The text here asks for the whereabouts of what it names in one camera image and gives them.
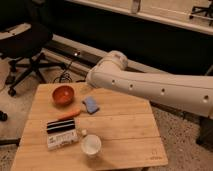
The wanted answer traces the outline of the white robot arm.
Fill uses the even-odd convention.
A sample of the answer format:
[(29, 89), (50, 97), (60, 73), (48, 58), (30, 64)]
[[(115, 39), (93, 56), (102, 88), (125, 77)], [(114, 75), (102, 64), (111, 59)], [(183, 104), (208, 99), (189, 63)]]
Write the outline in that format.
[(128, 58), (110, 51), (87, 74), (86, 82), (213, 119), (213, 76), (126, 71)]

